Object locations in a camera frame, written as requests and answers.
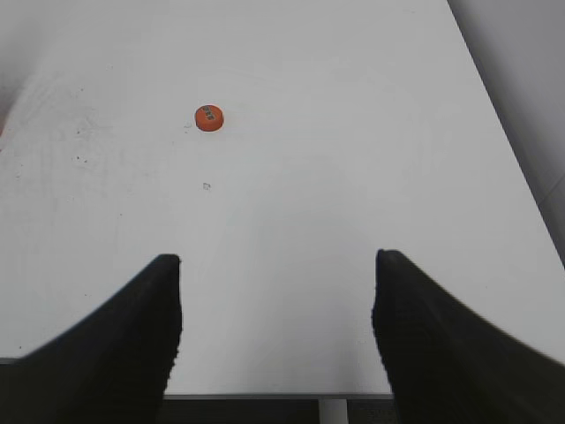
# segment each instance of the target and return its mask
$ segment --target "orange disc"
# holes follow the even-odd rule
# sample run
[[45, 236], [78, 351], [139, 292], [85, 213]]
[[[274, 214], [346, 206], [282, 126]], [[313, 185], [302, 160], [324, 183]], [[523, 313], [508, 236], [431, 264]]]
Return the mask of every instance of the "orange disc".
[[223, 113], [220, 108], [208, 104], [196, 110], [194, 114], [196, 126], [202, 131], [216, 131], [222, 128]]

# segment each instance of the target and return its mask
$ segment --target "dark floor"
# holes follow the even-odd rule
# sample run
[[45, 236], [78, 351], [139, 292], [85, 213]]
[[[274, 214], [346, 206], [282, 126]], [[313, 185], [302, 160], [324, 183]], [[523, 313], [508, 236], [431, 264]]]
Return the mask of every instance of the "dark floor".
[[[350, 424], [397, 424], [392, 400], [348, 400]], [[317, 400], [166, 400], [159, 424], [319, 424]]]

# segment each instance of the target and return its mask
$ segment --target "orange puck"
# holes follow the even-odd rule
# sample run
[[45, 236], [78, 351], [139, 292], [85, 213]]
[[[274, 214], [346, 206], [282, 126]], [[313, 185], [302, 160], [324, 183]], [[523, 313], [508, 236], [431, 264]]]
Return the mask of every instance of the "orange puck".
[[220, 108], [208, 104], [196, 110], [194, 114], [196, 126], [202, 131], [216, 131], [222, 128], [223, 113]]

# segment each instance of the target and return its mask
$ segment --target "white wall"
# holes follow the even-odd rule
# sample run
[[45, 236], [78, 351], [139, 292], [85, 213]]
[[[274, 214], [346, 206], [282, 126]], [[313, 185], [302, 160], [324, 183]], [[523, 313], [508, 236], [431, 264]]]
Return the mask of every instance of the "white wall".
[[565, 259], [565, 1], [448, 0]]

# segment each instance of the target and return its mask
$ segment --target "table surface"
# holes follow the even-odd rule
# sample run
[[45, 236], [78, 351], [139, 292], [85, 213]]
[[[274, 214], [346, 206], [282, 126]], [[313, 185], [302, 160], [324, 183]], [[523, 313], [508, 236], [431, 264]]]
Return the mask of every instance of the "table surface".
[[565, 361], [563, 267], [445, 1], [51, 4], [0, 138], [0, 356], [175, 253], [169, 394], [389, 393], [395, 248]]

